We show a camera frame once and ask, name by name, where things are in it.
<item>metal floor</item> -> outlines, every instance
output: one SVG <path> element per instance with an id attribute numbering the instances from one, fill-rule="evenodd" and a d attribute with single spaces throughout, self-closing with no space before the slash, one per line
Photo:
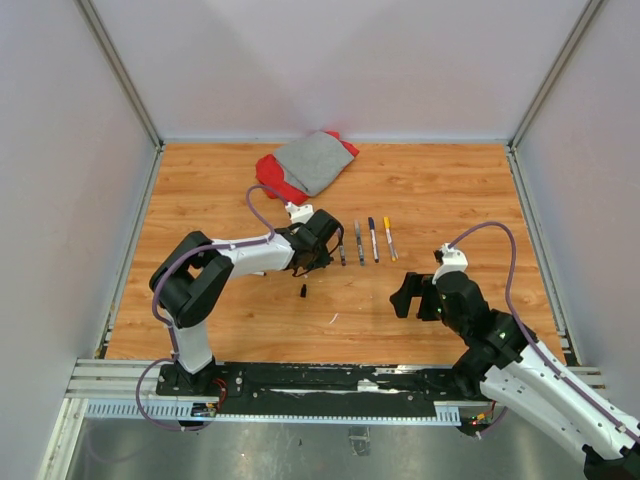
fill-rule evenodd
<path id="1" fill-rule="evenodd" d="M 483 441 L 406 426 L 372 426 L 369 439 L 350 439 L 345 425 L 219 422 L 183 434 L 85 420 L 67 479 L 584 479 L 581 465 L 512 412 Z"/>

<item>white robotic arm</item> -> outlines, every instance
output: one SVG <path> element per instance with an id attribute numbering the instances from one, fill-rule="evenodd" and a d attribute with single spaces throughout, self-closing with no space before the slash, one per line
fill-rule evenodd
<path id="1" fill-rule="evenodd" d="M 461 251 L 445 244 L 435 255 L 436 272 L 407 273 L 391 303 L 406 317 L 411 298 L 421 297 L 418 318 L 441 320 L 464 340 L 469 349 L 453 367 L 461 390 L 540 428 L 585 465 L 589 479 L 640 478 L 638 419 L 598 395 L 514 316 L 491 310 L 463 273 Z"/>
<path id="2" fill-rule="evenodd" d="M 192 232 L 154 273 L 150 287 L 171 317 L 174 353 L 185 376 L 196 376 L 214 361 L 206 318 L 228 280 L 257 271 L 292 269 L 295 275 L 332 261 L 327 244 L 342 225 L 324 210 L 314 213 L 311 205 L 288 204 L 286 210 L 292 224 L 268 236 L 219 240 Z"/>

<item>pen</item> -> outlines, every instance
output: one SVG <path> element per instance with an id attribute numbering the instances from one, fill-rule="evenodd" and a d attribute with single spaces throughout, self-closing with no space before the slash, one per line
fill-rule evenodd
<path id="1" fill-rule="evenodd" d="M 357 220 L 353 221 L 356 228 L 356 243 L 358 244 L 358 256 L 360 257 L 360 266 L 364 267 L 364 250 L 362 249 L 362 237 L 360 236 L 360 224 Z"/>
<path id="2" fill-rule="evenodd" d="M 343 267 L 347 266 L 347 257 L 344 254 L 344 229 L 339 232 L 340 238 L 338 239 L 338 250 L 340 251 L 340 263 Z"/>
<path id="3" fill-rule="evenodd" d="M 378 242 L 376 242 L 376 226 L 373 223 L 373 217 L 369 217 L 369 231 L 371 232 L 371 245 L 373 245 L 373 259 L 376 263 L 380 262 L 378 255 Z"/>
<path id="4" fill-rule="evenodd" d="M 387 243 L 389 244 L 389 251 L 391 252 L 391 260 L 396 261 L 398 259 L 398 253 L 396 252 L 396 248 L 393 246 L 393 240 L 391 239 L 391 222 L 389 221 L 389 217 L 384 217 L 384 229 L 387 232 Z"/>

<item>gray cloth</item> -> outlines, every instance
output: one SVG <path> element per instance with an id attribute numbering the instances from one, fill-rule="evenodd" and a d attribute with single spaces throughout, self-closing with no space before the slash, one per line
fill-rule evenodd
<path id="1" fill-rule="evenodd" d="M 273 155 L 285 182 L 310 197 L 327 188 L 354 158 L 340 140 L 324 132 L 294 140 Z"/>

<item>wooden floor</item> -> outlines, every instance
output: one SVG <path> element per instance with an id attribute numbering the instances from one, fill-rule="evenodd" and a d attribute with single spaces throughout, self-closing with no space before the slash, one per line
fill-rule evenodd
<path id="1" fill-rule="evenodd" d="M 339 262 L 308 278 L 290 272 L 246 276 L 227 284 L 208 320 L 219 360 L 451 364 L 462 341 L 439 322 L 398 319 L 389 303 L 407 271 L 433 272 L 433 250 L 465 229 L 499 220 L 514 231 L 518 265 L 514 303 L 523 320 L 556 355 L 559 339 L 522 218 L 509 167 L 499 145 L 358 145 L 361 154 L 312 200 L 345 226 L 347 266 Z M 147 284 L 158 265 L 192 230 L 215 238 L 262 234 L 246 207 L 258 158 L 272 144 L 169 145 L 108 349 L 108 358 L 155 359 L 170 349 L 167 330 L 151 315 Z M 276 226 L 288 225 L 278 200 L 254 192 L 256 207 Z M 382 228 L 391 218 L 399 261 L 392 263 Z M 357 260 L 353 221 L 377 222 L 381 261 L 375 264 L 365 229 L 366 266 Z M 461 244 L 467 273 L 490 306 L 506 310 L 509 243 L 487 228 Z M 300 298 L 303 283 L 307 298 Z M 413 311 L 418 300 L 414 301 Z"/>

